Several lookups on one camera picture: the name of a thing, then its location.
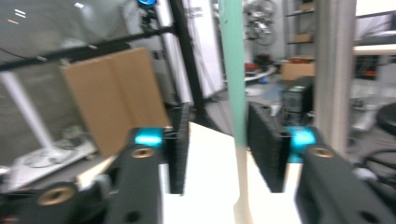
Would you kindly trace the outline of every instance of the shelf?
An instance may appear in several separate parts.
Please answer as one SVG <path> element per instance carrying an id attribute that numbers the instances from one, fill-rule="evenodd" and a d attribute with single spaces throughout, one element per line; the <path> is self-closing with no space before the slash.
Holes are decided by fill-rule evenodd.
<path id="1" fill-rule="evenodd" d="M 314 41 L 305 41 L 305 42 L 289 42 L 288 45 L 292 44 L 312 44 Z"/>
<path id="2" fill-rule="evenodd" d="M 396 54 L 396 44 L 356 46 L 355 55 L 393 55 Z"/>
<path id="3" fill-rule="evenodd" d="M 308 11 L 295 11 L 292 14 L 287 15 L 286 17 L 293 17 L 293 16 L 300 16 L 304 14 L 311 14 L 314 13 L 315 10 L 308 10 Z"/>

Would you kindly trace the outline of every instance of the ceiling light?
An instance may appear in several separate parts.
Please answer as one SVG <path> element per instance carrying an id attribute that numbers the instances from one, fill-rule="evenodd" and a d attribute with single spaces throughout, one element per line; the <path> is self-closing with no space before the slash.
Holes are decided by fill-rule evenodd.
<path id="1" fill-rule="evenodd" d="M 75 7 L 78 7 L 78 8 L 83 8 L 83 7 L 84 7 L 84 5 L 82 5 L 81 3 L 75 3 Z"/>
<path id="2" fill-rule="evenodd" d="M 15 11 L 16 11 L 16 12 L 19 12 L 19 13 L 21 13 L 21 14 L 23 14 L 23 15 L 26 14 L 24 11 L 20 11 L 20 10 L 17 10 L 17 9 L 15 9 Z"/>
<path id="3" fill-rule="evenodd" d="M 19 17 L 23 17 L 26 18 L 24 15 L 20 14 L 20 13 L 15 13 L 15 15 L 19 16 Z"/>
<path id="4" fill-rule="evenodd" d="M 8 20 L 9 22 L 12 22 L 12 23 L 15 23 L 15 24 L 20 24 L 19 22 L 17 22 L 17 21 L 12 21 L 12 20 Z"/>

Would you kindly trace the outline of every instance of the gray floor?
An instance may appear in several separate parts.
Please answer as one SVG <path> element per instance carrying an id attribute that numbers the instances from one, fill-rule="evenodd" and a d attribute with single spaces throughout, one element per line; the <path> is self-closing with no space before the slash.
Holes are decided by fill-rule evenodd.
<path id="1" fill-rule="evenodd" d="M 254 90 L 257 95 L 247 96 L 247 101 L 258 102 L 267 105 L 278 104 L 278 94 L 281 89 L 282 86 L 276 84 L 250 83 L 247 85 L 247 90 Z M 219 125 L 221 130 L 224 133 L 232 135 L 231 109 L 227 91 L 220 92 L 218 95 L 216 95 L 213 102 L 207 103 L 206 109 L 209 116 Z M 353 116 L 351 116 L 351 119 L 355 119 L 359 116 L 359 113 L 354 113 L 352 115 Z M 357 162 L 370 152 L 382 148 L 392 147 L 396 147 L 396 138 L 382 132 L 380 129 L 375 127 L 368 133 L 355 136 L 354 144 L 348 148 L 347 153 L 351 162 Z M 98 156 L 91 161 L 76 162 L 59 172 L 35 182 L 30 187 L 40 189 L 58 181 L 73 180 L 76 175 L 101 162 L 103 159 L 104 158 L 101 156 Z"/>

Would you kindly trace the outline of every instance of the glowing blue light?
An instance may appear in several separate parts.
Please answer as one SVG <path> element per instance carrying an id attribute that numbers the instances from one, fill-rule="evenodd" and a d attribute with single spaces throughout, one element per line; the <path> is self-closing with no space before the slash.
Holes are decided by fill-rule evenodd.
<path id="1" fill-rule="evenodd" d="M 151 6 L 154 5 L 157 0 L 137 0 L 140 4 Z"/>
<path id="2" fill-rule="evenodd" d="M 291 133 L 289 162 L 301 163 L 303 160 L 300 155 L 304 154 L 304 149 L 308 145 L 315 144 L 317 138 L 314 133 L 306 127 L 287 127 L 287 129 Z"/>
<path id="3" fill-rule="evenodd" d="M 138 145 L 160 148 L 163 144 L 163 129 L 141 128 L 137 131 L 134 142 Z"/>

